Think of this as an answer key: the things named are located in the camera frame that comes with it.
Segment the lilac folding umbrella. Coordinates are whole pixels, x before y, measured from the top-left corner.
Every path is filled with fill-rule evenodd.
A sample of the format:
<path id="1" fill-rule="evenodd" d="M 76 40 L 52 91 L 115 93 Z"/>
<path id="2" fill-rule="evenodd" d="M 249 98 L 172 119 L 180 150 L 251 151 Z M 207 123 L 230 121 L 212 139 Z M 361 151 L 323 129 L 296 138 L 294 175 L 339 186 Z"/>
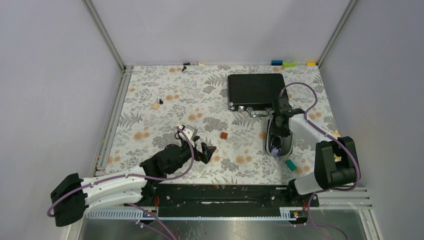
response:
<path id="1" fill-rule="evenodd" d="M 282 139 L 279 136 L 274 136 L 270 141 L 269 152 L 274 157 L 279 157 L 282 148 Z"/>

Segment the black zippered case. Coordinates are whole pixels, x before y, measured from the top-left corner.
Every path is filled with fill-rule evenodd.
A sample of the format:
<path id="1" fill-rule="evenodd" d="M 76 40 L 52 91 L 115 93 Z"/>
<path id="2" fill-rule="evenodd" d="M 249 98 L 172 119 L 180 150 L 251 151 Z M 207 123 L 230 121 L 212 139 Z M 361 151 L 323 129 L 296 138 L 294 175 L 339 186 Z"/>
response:
<path id="1" fill-rule="evenodd" d="M 282 141 L 281 150 L 279 152 L 279 157 L 275 157 L 277 159 L 285 158 L 289 156 L 293 151 L 293 144 L 294 144 L 294 135 L 292 132 L 288 132 L 287 134 L 277 134 L 272 133 L 272 127 L 273 127 L 273 120 L 269 118 L 267 120 L 267 129 L 266 129 L 266 138 L 265 138 L 265 144 L 264 148 L 268 154 L 270 154 L 270 142 L 273 137 L 279 136 Z"/>

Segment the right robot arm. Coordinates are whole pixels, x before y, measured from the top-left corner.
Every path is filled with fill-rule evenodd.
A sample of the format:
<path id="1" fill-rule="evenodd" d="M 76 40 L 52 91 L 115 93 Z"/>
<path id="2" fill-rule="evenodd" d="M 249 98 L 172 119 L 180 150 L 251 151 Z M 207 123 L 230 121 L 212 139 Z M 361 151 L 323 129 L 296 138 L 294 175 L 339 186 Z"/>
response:
<path id="1" fill-rule="evenodd" d="M 313 171 L 289 182 L 287 190 L 290 198 L 358 183 L 361 173 L 352 138 L 336 137 L 319 128 L 305 119 L 305 111 L 292 108 L 287 97 L 274 100 L 272 109 L 265 147 L 271 156 L 279 160 L 289 156 L 295 136 L 303 138 L 315 151 Z"/>

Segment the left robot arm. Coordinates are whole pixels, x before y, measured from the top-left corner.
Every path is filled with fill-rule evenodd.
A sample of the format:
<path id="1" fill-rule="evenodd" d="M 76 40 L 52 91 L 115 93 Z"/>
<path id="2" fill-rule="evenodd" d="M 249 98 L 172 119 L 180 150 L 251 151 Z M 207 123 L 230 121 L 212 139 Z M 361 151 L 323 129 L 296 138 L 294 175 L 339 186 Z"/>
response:
<path id="1" fill-rule="evenodd" d="M 187 162 L 207 164 L 216 146 L 196 145 L 182 141 L 181 145 L 169 144 L 149 159 L 128 170 L 97 177 L 81 178 L 78 173 L 66 176 L 50 193 L 51 206 L 47 216 L 55 225 L 73 224 L 89 212 L 127 203 L 137 203 L 155 195 L 155 187 L 172 176 Z"/>

